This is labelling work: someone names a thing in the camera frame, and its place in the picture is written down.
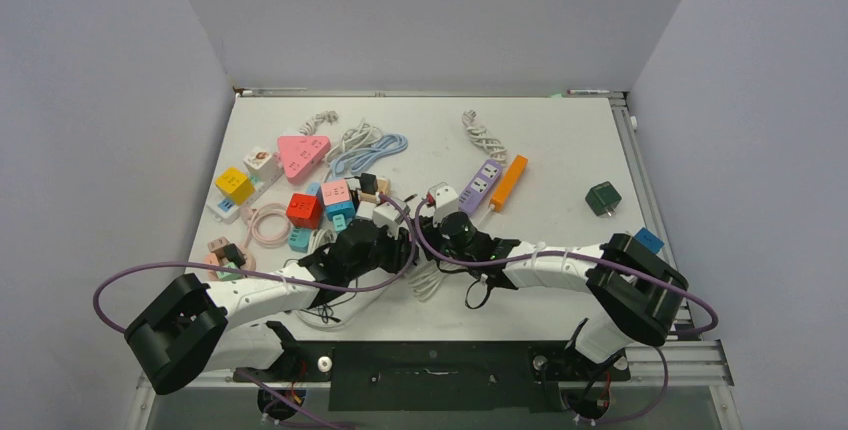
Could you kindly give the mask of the purple USB power strip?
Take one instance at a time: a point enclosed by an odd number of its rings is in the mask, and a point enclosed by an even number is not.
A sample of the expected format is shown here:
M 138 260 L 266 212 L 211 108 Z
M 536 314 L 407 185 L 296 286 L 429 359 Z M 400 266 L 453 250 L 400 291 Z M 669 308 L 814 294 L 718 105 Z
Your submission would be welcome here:
M 503 166 L 494 159 L 487 159 L 459 194 L 459 210 L 473 216 L 480 208 L 487 212 L 494 210 L 489 194 L 503 173 Z

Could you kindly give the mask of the orange power strip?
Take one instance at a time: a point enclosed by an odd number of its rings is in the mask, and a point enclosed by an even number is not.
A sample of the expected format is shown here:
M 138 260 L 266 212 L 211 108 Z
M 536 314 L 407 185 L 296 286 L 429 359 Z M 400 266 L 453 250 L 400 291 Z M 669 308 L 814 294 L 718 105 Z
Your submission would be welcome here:
M 491 210 L 495 212 L 501 212 L 503 210 L 507 200 L 523 175 L 527 164 L 528 159 L 523 155 L 517 155 L 513 159 L 490 198 L 489 207 Z

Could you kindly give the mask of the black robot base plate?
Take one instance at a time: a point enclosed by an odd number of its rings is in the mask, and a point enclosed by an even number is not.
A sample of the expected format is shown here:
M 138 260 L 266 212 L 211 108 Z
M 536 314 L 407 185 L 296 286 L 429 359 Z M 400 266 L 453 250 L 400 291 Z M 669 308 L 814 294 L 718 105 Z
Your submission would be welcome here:
M 235 380 L 329 386 L 332 411 L 556 411 L 557 390 L 596 402 L 630 372 L 594 364 L 564 341 L 304 341 Z

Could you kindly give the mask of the white USB power strip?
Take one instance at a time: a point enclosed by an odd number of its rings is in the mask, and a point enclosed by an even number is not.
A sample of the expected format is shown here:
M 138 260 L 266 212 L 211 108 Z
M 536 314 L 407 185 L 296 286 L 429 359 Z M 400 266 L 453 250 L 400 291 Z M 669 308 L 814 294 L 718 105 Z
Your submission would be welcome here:
M 293 311 L 292 315 L 309 328 L 336 331 L 372 306 L 386 290 L 387 287 L 369 292 L 345 293 L 338 300 L 311 309 Z

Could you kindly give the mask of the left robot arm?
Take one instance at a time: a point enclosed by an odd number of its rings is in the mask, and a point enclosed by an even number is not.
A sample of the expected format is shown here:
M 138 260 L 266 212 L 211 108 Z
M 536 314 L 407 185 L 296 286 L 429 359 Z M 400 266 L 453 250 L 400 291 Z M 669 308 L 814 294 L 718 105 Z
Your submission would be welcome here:
M 181 275 L 123 336 L 160 395 L 213 370 L 255 369 L 284 380 L 304 355 L 275 315 L 328 304 L 355 292 L 363 275 L 374 270 L 397 275 L 417 256 L 407 229 L 390 233 L 370 220 L 355 220 L 334 242 L 271 273 L 211 283 Z

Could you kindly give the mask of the blue cube socket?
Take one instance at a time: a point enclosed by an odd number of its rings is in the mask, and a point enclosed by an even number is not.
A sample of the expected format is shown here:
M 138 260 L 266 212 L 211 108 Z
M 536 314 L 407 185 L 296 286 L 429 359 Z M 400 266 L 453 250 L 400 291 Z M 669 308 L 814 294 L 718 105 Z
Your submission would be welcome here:
M 643 227 L 641 228 L 635 235 L 634 239 L 646 247 L 653 254 L 659 254 L 660 251 L 665 246 L 665 242 L 651 232 L 649 229 Z

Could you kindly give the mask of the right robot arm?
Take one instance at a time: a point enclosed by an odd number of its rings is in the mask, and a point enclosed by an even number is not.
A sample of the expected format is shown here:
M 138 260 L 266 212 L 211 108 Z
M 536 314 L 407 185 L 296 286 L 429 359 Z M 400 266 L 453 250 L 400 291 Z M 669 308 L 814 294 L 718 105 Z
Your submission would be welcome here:
M 631 343 L 661 346 L 689 289 L 686 278 L 635 237 L 615 233 L 576 247 L 492 237 L 468 215 L 414 220 L 428 259 L 455 265 L 495 288 L 550 288 L 587 293 L 600 309 L 583 318 L 565 351 L 567 369 L 589 378 Z

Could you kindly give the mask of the green cube socket adapter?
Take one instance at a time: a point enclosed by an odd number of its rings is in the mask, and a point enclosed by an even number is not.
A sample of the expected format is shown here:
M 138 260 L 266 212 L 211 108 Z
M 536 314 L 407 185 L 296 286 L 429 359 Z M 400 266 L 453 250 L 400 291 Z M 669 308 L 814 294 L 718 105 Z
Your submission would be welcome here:
M 612 216 L 621 203 L 622 196 L 610 181 L 604 181 L 592 186 L 584 200 L 596 216 Z

